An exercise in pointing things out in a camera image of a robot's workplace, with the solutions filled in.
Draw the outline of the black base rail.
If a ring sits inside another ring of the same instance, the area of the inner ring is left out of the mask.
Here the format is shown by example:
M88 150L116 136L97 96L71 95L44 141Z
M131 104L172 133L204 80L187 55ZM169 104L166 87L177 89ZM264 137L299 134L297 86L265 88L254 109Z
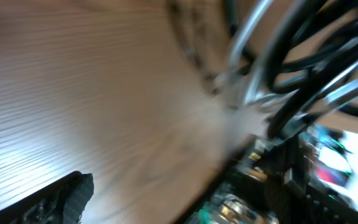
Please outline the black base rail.
M251 138L177 218L178 223L358 223L339 191L353 177L322 161L347 159L344 132L310 127L277 146Z

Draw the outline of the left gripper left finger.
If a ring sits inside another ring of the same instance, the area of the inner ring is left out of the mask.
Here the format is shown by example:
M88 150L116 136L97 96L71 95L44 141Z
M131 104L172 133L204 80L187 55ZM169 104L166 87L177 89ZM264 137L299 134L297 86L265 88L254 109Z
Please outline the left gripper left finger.
M0 210L0 224L79 224L93 194L93 175L74 171Z

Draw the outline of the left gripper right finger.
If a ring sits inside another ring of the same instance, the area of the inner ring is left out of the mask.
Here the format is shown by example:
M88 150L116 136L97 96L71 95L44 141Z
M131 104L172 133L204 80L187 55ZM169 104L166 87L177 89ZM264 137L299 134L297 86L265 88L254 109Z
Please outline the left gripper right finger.
M265 199L284 224L302 224L306 219L306 162L300 137L295 135L267 154Z

